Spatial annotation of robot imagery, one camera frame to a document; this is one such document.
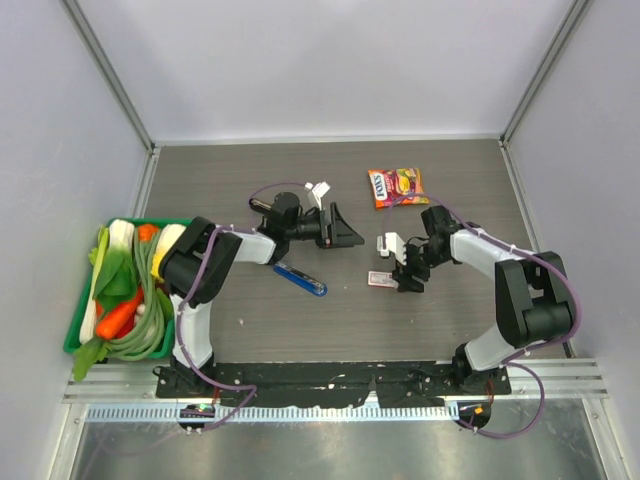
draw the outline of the gray floor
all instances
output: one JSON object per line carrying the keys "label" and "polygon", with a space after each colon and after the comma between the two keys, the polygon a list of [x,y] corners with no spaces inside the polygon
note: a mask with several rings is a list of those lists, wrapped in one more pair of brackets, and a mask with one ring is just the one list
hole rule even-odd
{"label": "gray floor", "polygon": [[[493,284],[470,267],[443,265],[422,295],[367,286],[383,211],[373,207],[367,170],[419,167],[424,187],[491,234],[529,247],[498,143],[494,140],[233,145],[163,148],[148,217],[202,215],[252,226],[247,208],[258,188],[283,181],[331,185],[362,247],[320,251],[292,245],[285,262],[325,282],[317,298],[269,267],[236,264],[214,303],[212,342],[220,361],[447,359],[494,324]],[[271,201],[279,189],[260,197]],[[394,209],[390,227],[422,235],[421,207]],[[560,357],[560,349],[546,356]]]}
{"label": "gray floor", "polygon": [[[530,421],[537,401],[495,406],[487,428],[509,432]],[[86,424],[71,478],[606,479],[580,400],[549,401],[540,424],[509,441],[449,421],[231,424],[167,439],[176,430],[174,423]],[[100,441],[129,456],[106,454]]]}

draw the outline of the wall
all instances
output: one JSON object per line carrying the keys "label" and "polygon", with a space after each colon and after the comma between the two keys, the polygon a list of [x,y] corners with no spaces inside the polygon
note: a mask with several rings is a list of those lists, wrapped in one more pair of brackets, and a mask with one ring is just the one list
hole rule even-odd
{"label": "wall", "polygon": [[570,0],[81,0],[155,140],[501,133]]}
{"label": "wall", "polygon": [[0,464],[43,479],[86,253],[130,208],[145,152],[57,1],[0,2],[0,71]]}
{"label": "wall", "polygon": [[512,143],[543,243],[562,253],[584,303],[575,345],[598,359],[634,447],[640,442],[638,18],[637,1],[593,2]]}

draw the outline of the red chip bag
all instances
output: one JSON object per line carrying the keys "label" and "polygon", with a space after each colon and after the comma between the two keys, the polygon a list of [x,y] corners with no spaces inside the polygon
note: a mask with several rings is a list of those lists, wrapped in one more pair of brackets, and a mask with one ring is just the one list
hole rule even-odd
{"label": "red chip bag", "polygon": [[[369,180],[373,188],[376,208],[387,208],[395,199],[410,193],[424,193],[422,176],[418,168],[399,168],[397,170],[369,170]],[[425,197],[405,198],[398,205],[426,204]]]}

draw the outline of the wood grain surface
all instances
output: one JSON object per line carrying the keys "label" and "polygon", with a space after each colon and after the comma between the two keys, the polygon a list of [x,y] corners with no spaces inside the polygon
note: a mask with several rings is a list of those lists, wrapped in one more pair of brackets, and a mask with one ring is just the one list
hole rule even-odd
{"label": "wood grain surface", "polygon": [[[146,215],[255,226],[249,195],[276,182],[318,182],[331,190],[361,247],[319,250],[295,242],[284,261],[328,285],[315,297],[270,267],[235,264],[214,300],[211,340],[220,361],[450,359],[455,348],[495,323],[493,283],[465,265],[432,271],[424,294],[367,286],[369,270],[390,271],[376,254],[384,211],[375,210],[373,168],[419,167],[427,193],[468,220],[529,247],[498,142],[402,141],[165,147]],[[272,201],[282,188],[259,195]],[[285,188],[306,195],[296,187]],[[394,208],[390,229],[423,235],[421,206]],[[554,348],[545,356],[560,357]]]}

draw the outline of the green plastic crate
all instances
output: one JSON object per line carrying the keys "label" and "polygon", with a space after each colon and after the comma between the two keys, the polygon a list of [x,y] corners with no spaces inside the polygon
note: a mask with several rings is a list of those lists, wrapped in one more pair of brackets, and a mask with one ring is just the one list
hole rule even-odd
{"label": "green plastic crate", "polygon": [[[171,223],[179,223],[181,225],[189,225],[191,223],[191,219],[185,218],[121,218],[120,220],[126,220],[128,222],[133,223],[136,227],[140,225],[144,225],[145,223],[151,223],[152,225],[156,225],[157,227],[163,228]],[[112,218],[109,220],[107,225],[111,225],[111,222],[116,220]],[[89,291],[91,290],[91,272],[89,272],[89,278],[87,279],[84,288],[82,290],[82,294],[80,295],[80,300],[78,301],[78,306],[76,307],[76,311],[73,314],[73,319],[71,320],[71,326],[69,327],[69,332],[67,332],[67,337],[64,340],[63,350],[67,353],[73,353],[78,348],[80,348],[80,327],[82,327],[82,319],[84,318],[84,311],[87,308],[87,303],[89,302]],[[175,334],[175,327],[173,319],[169,320],[167,323],[167,329],[164,333],[164,339],[156,350],[149,355],[148,358],[163,358],[167,357],[169,353],[171,353],[171,349],[173,348],[173,338]]]}

